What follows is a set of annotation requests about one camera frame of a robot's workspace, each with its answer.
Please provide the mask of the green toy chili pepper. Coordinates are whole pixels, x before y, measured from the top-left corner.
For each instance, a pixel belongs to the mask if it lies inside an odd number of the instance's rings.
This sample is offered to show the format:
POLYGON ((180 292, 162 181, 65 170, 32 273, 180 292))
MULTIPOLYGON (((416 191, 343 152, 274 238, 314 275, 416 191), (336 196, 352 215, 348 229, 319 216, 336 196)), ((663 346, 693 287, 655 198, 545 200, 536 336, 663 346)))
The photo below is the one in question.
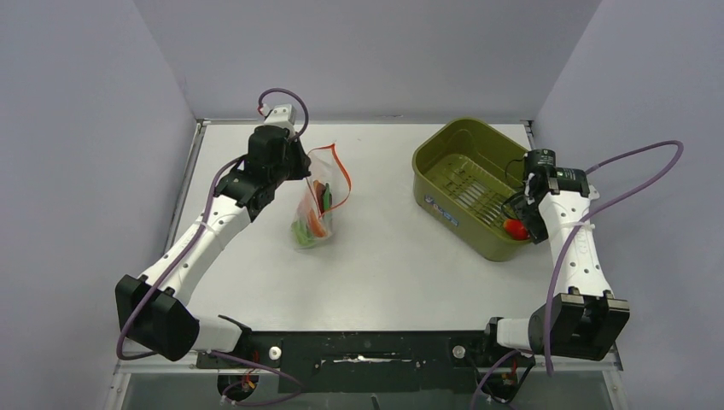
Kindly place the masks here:
POLYGON ((322 215, 332 208, 332 192, 329 183, 321 184, 318 187, 319 209, 322 215))

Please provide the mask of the small red toy piece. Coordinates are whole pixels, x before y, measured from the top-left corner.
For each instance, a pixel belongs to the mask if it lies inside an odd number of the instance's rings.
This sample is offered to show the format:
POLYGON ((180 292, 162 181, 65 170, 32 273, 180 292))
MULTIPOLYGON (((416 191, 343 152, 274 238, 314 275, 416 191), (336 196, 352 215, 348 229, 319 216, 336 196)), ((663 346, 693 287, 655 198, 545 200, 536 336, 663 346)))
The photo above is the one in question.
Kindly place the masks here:
POLYGON ((503 229, 513 240, 526 241, 530 238, 529 232, 521 220, 506 219, 503 222, 503 229))

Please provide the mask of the clear zip top bag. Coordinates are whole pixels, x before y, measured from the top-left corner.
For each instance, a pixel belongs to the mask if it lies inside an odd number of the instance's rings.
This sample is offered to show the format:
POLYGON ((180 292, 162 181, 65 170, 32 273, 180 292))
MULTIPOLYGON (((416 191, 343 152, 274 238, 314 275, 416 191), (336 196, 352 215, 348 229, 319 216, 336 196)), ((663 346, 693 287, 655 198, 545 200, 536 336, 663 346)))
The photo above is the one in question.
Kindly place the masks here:
POLYGON ((335 233, 335 214, 351 193, 352 180, 335 143, 311 149, 311 174, 290 225, 298 249, 309 249, 335 233))

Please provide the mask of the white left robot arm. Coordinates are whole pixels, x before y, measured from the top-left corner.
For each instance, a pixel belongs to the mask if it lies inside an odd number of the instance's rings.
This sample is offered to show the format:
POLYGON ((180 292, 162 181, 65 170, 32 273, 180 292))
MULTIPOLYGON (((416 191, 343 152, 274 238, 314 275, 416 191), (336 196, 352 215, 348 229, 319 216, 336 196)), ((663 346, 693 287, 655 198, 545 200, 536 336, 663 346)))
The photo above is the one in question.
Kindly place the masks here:
POLYGON ((223 315, 195 316, 187 307, 203 275, 288 180, 309 176, 310 159, 298 136, 258 126, 248 151, 214 175, 200 216, 152 266, 115 287, 120 337, 116 354, 134 360, 159 354, 170 361, 191 351, 233 351, 243 326, 223 315))

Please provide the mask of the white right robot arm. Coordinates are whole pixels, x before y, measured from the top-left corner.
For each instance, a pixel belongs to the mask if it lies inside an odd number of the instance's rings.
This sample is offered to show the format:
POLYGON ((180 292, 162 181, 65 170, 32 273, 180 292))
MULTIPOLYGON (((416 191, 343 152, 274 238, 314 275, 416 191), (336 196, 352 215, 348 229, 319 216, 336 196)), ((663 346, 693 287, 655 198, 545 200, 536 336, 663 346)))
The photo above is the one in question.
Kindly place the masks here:
POLYGON ((533 243, 550 246, 558 276, 552 297, 527 319, 493 318, 480 341, 484 360, 499 365, 514 349, 602 360, 630 317, 614 297, 587 220, 598 192, 581 169, 557 167, 556 154, 533 149, 523 158, 523 188, 512 202, 533 243))

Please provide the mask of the olive green plastic tub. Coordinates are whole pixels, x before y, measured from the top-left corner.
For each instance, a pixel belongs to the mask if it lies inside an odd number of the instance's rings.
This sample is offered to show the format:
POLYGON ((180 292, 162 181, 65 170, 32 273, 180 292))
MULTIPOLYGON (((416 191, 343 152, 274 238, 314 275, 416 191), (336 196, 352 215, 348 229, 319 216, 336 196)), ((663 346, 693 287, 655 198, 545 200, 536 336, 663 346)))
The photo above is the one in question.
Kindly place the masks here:
POLYGON ((529 240, 505 231, 501 206, 517 191, 528 151, 481 120, 452 120, 414 151, 413 197, 485 259, 510 261, 529 240))

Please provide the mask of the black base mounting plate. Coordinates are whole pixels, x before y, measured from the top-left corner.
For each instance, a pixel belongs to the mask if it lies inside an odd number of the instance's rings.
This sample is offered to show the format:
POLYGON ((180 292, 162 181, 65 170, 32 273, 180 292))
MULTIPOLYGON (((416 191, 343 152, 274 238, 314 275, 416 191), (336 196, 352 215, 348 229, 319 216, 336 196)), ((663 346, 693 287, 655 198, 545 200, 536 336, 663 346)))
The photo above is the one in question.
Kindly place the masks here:
POLYGON ((207 369, 243 369, 245 360, 289 375, 292 393, 470 393, 507 353, 473 331, 252 331, 227 358, 202 353, 207 369))

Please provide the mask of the green toy starfruit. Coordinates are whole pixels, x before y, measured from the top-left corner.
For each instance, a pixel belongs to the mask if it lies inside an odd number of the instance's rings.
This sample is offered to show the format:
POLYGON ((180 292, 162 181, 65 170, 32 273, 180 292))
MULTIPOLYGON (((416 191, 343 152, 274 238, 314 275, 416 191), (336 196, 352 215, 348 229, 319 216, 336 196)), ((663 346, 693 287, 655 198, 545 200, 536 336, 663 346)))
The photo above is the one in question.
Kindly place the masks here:
POLYGON ((312 247, 317 242, 309 225, 303 220, 295 220, 291 226, 291 232, 299 249, 312 247))

